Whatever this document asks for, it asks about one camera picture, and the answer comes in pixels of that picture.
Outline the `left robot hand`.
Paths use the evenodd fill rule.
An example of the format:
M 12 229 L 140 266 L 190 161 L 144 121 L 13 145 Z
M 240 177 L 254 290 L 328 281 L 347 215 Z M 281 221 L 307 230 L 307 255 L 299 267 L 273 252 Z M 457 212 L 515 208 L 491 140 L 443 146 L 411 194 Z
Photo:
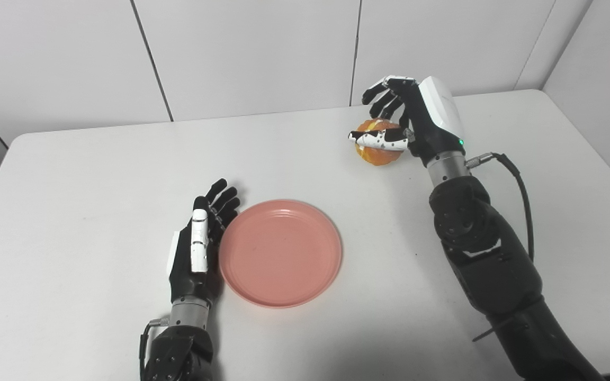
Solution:
M 220 242 L 239 214 L 238 194 L 221 178 L 194 200 L 187 225 L 174 234 L 168 277 L 172 302 L 196 297 L 213 305 L 220 295 Z

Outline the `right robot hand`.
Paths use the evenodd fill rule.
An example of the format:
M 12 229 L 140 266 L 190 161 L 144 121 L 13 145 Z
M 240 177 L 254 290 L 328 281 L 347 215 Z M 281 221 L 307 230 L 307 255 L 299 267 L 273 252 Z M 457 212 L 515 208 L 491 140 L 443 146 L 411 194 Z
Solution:
M 447 85 L 437 77 L 423 80 L 387 75 L 362 94 L 371 105 L 370 116 L 388 120 L 402 106 L 397 127 L 350 132 L 348 139 L 359 147 L 404 151 L 421 159 L 424 166 L 445 152 L 466 153 L 464 128 Z

